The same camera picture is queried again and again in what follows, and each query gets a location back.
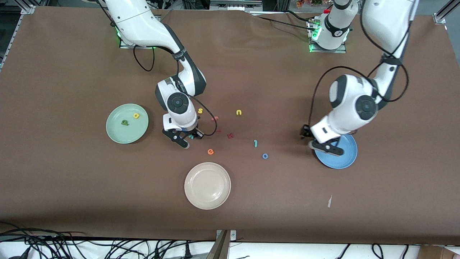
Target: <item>blue plate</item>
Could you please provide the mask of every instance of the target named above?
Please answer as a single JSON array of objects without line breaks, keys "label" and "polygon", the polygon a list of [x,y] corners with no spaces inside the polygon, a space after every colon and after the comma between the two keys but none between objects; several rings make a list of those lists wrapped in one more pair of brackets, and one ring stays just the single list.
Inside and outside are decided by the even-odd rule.
[{"label": "blue plate", "polygon": [[339,157],[318,150],[315,150],[315,154],[325,166],[334,169],[344,169],[355,162],[358,156],[358,145],[352,135],[346,134],[340,137],[339,147],[344,150],[344,154]]}]

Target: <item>white floor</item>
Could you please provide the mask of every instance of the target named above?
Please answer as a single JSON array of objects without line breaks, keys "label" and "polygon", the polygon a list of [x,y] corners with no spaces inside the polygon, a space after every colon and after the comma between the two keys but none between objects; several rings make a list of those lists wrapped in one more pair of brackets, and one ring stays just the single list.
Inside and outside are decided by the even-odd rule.
[{"label": "white floor", "polygon": [[[101,244],[111,244],[112,241],[97,241]],[[130,247],[137,242],[129,243],[125,247]],[[155,247],[156,241],[150,241],[151,251]],[[193,243],[190,244],[192,254],[208,253],[213,246],[213,242]],[[229,259],[239,259],[249,256],[248,259],[336,259],[342,253],[346,244],[288,244],[288,243],[231,243],[229,250]],[[0,243],[0,259],[8,259],[13,256],[21,255],[28,246],[23,242],[4,242]],[[109,247],[99,247],[90,243],[78,245],[87,259],[103,259]],[[139,252],[147,253],[148,247],[144,243],[135,248]],[[382,245],[384,257],[386,259],[401,259],[405,246],[404,245]],[[70,246],[70,251],[74,259],[82,259],[78,251]],[[419,246],[410,246],[405,259],[416,259],[419,252]],[[116,258],[123,251],[118,251],[111,256]],[[165,255],[167,258],[177,258],[184,256],[185,247],[180,246],[168,251]],[[123,256],[124,259],[138,259],[138,255],[130,253]],[[377,259],[372,253],[371,245],[351,245],[346,251],[343,259]],[[29,253],[29,259],[39,259],[36,251]]]}]

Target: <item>plate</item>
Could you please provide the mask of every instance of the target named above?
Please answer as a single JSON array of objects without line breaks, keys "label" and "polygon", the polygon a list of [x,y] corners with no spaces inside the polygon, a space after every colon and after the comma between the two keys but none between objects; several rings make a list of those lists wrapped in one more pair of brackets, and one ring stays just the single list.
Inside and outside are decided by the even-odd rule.
[{"label": "plate", "polygon": [[[135,113],[139,114],[137,119],[133,117]],[[127,121],[127,126],[121,124],[124,120]],[[110,113],[105,123],[109,138],[120,144],[133,143],[140,139],[148,126],[147,112],[141,106],[133,103],[118,106]]]},{"label": "plate", "polygon": [[196,165],[185,178],[185,196],[202,210],[222,205],[230,195],[231,182],[227,171],[216,163]]},{"label": "plate", "polygon": [[340,137],[339,147],[344,150],[344,154],[338,157],[318,150],[315,150],[315,154],[325,166],[334,169],[344,169],[355,162],[358,156],[358,145],[352,135],[346,134]]}]

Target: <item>cardboard box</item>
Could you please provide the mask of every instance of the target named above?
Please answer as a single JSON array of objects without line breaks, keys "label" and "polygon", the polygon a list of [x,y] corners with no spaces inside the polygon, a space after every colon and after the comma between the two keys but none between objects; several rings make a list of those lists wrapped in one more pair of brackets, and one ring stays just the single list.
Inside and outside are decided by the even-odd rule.
[{"label": "cardboard box", "polygon": [[417,259],[460,259],[460,256],[444,247],[421,246]]}]

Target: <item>plug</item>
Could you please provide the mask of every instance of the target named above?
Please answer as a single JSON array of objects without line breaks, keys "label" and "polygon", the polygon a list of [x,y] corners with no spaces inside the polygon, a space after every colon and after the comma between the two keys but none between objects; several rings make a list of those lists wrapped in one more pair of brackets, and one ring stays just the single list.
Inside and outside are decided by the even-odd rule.
[{"label": "plug", "polygon": [[187,241],[185,243],[185,255],[184,255],[184,259],[190,259],[192,258],[193,255],[190,253],[190,246],[189,246],[189,242]]},{"label": "plug", "polygon": [[153,256],[153,259],[160,259],[160,251],[155,248],[155,255]]},{"label": "plug", "polygon": [[24,251],[24,253],[21,254],[21,256],[13,256],[13,257],[10,257],[9,259],[27,259],[29,257],[29,251],[30,251],[30,247],[28,247],[26,251]]}]

